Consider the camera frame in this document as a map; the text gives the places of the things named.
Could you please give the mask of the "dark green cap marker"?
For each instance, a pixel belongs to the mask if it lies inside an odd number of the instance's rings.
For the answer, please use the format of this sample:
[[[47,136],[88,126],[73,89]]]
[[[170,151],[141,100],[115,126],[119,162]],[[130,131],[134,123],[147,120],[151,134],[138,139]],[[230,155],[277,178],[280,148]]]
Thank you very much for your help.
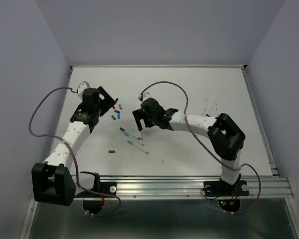
[[[127,136],[131,136],[132,138],[139,140],[140,138],[138,136],[134,136],[132,134],[130,134],[128,131],[126,131],[124,128],[120,128],[120,131],[122,131],[124,134],[126,134]]]

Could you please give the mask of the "light blue cap marker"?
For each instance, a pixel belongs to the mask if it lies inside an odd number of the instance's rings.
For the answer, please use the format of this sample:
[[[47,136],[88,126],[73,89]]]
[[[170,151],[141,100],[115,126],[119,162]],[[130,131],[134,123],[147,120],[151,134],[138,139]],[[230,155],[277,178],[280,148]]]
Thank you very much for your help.
[[[124,135],[125,135],[126,137],[128,137],[129,139],[131,139],[132,141],[138,143],[139,145],[144,146],[144,143],[142,143],[142,142],[141,142],[140,140],[138,140],[136,137],[130,135],[128,132],[124,132]]]

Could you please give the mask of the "teal green cap marker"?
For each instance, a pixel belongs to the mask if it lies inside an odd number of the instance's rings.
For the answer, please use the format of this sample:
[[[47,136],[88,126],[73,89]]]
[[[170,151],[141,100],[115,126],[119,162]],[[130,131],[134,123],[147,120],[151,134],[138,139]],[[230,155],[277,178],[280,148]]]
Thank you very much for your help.
[[[128,144],[132,145],[133,147],[137,148],[138,150],[142,151],[145,154],[149,154],[149,152],[144,149],[143,146],[140,146],[139,144],[135,143],[134,141],[128,140]]]

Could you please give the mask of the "grey cap marker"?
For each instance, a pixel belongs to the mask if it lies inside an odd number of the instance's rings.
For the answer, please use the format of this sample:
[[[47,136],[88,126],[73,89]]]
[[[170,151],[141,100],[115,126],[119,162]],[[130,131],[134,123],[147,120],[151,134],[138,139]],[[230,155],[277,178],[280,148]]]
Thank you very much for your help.
[[[217,104],[216,104],[216,103],[215,103],[215,105],[214,105],[214,116],[215,116],[215,117],[219,116],[218,107],[217,107]]]

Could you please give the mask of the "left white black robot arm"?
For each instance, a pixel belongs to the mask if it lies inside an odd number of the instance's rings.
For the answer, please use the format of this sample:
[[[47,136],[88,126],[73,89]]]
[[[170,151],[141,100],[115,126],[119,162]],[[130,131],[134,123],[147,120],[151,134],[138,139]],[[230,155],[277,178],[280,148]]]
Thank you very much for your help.
[[[71,116],[65,134],[62,137],[52,135],[59,141],[56,148],[42,163],[34,164],[31,170],[33,195],[38,202],[69,206],[80,191],[89,196],[107,196],[100,191],[99,176],[81,185],[76,155],[99,118],[117,101],[103,87],[91,88],[87,82],[82,82],[77,90],[69,90],[78,95],[81,103]]]

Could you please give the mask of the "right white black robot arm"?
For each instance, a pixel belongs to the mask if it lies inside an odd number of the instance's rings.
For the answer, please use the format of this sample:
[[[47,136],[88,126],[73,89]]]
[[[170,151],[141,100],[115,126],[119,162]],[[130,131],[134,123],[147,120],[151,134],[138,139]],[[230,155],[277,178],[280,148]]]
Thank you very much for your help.
[[[194,137],[203,136],[210,140],[221,163],[221,176],[218,187],[224,194],[234,192],[241,178],[240,151],[244,146],[245,134],[230,118],[221,113],[217,117],[188,115],[184,111],[169,108],[165,110],[157,100],[148,98],[141,107],[132,112],[139,131],[157,126],[160,129],[189,132]]]

